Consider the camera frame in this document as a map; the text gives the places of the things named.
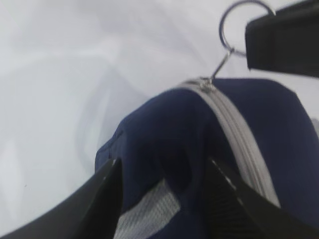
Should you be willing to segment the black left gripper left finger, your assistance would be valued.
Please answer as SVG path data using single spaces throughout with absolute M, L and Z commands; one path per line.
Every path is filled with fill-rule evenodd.
M 122 201 L 122 162 L 109 159 L 70 197 L 4 238 L 112 239 Z

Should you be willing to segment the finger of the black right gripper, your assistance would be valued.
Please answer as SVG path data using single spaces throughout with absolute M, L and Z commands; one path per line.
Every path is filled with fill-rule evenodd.
M 319 2 L 305 0 L 249 22 L 249 69 L 304 76 L 319 74 Z

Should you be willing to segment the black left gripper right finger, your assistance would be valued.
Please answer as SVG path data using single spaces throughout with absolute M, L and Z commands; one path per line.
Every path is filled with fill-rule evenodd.
M 317 239 L 318 230 L 268 202 L 222 162 L 209 159 L 205 220 L 212 239 Z

